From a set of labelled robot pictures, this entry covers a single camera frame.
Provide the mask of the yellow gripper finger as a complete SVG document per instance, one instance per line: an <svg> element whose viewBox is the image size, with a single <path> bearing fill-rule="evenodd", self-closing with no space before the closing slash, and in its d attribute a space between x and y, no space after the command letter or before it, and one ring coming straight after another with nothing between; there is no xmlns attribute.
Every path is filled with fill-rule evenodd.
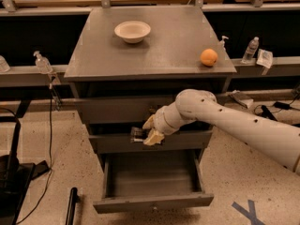
<svg viewBox="0 0 300 225"><path fill-rule="evenodd" d="M164 134L152 128L148 133L147 138L143 141L145 145L152 146L160 143L164 139Z"/></svg>
<svg viewBox="0 0 300 225"><path fill-rule="evenodd" d="M154 127L154 118L155 116L152 114L147 121L143 124L142 128L143 129L151 129Z"/></svg>

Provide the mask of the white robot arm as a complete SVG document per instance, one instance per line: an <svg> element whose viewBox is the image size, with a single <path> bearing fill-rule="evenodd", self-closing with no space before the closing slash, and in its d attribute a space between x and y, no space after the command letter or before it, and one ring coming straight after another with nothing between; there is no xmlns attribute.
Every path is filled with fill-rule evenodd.
<svg viewBox="0 0 300 225"><path fill-rule="evenodd" d="M151 115L142 126L149 131L143 143L160 143L180 127L195 121L229 133L293 173L300 174L299 127L224 107L217 103L212 93L203 90L186 89L172 104Z"/></svg>

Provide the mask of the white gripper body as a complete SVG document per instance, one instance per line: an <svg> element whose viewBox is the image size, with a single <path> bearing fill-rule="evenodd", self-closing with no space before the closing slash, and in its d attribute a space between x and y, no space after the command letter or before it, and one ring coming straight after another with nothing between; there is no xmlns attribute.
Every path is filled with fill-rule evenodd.
<svg viewBox="0 0 300 225"><path fill-rule="evenodd" d="M154 114L154 128L164 135L171 135L173 128L166 122L165 119L165 108L162 107Z"/></svg>

